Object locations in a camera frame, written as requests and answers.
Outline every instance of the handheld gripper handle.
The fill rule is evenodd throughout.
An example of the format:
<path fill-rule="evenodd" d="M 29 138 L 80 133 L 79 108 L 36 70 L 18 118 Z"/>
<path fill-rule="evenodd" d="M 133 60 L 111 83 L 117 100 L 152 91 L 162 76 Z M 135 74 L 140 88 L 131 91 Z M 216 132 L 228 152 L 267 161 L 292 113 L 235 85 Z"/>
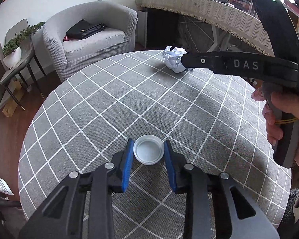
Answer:
<path fill-rule="evenodd" d="M 294 118 L 292 114 L 282 112 L 272 104 L 271 94 L 274 91 L 282 92 L 282 86 L 274 83 L 263 82 L 262 92 L 264 93 L 264 96 L 276 117 L 276 121 Z M 278 165 L 285 168 L 291 168 L 299 144 L 299 120 L 292 123 L 276 125 L 283 130 L 283 137 L 282 139 L 277 140 L 275 146 L 272 147 L 274 150 L 273 159 Z"/>

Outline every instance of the green plant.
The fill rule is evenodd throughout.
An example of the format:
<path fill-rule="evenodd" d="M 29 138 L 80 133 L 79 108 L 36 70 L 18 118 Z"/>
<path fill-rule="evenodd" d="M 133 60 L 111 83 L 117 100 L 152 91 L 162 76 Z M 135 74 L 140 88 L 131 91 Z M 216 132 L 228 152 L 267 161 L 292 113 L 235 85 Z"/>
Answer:
<path fill-rule="evenodd" d="M 19 34 L 16 34 L 15 37 L 11 40 L 9 40 L 3 47 L 3 54 L 6 57 L 7 55 L 10 55 L 14 50 L 16 50 L 21 42 L 28 38 L 33 33 L 36 33 L 45 22 L 39 22 L 36 25 L 29 26 L 28 28 L 25 28 L 22 30 Z"/>

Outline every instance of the white bottle cap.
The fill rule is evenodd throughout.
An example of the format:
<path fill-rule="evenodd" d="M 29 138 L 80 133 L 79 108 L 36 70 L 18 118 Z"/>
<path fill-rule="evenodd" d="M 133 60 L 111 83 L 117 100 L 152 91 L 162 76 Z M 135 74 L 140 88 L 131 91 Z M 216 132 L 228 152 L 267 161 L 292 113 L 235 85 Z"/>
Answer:
<path fill-rule="evenodd" d="M 157 136 L 144 135 L 139 137 L 133 147 L 135 158 L 142 164 L 158 163 L 164 155 L 164 144 Z"/>

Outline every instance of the crumpled paper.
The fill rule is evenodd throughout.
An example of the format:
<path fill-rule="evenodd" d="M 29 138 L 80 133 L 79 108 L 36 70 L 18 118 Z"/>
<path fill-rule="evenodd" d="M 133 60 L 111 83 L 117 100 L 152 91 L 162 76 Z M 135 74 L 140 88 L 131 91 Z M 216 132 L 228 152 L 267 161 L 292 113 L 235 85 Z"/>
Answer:
<path fill-rule="evenodd" d="M 184 54 L 188 54 L 183 48 L 176 47 L 170 50 L 171 46 L 167 46 L 162 53 L 166 66 L 175 73 L 183 72 L 186 67 L 182 65 L 181 58 Z"/>

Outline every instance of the armchair cushion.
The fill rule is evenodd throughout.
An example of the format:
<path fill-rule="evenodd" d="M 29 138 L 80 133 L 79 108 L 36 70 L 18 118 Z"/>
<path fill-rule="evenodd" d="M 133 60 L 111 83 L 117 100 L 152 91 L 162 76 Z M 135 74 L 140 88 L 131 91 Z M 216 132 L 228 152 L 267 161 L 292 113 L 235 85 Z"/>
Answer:
<path fill-rule="evenodd" d="M 63 42 L 63 48 L 67 61 L 81 58 L 93 52 L 121 43 L 125 33 L 114 28 L 106 28 L 86 39 L 69 40 Z"/>

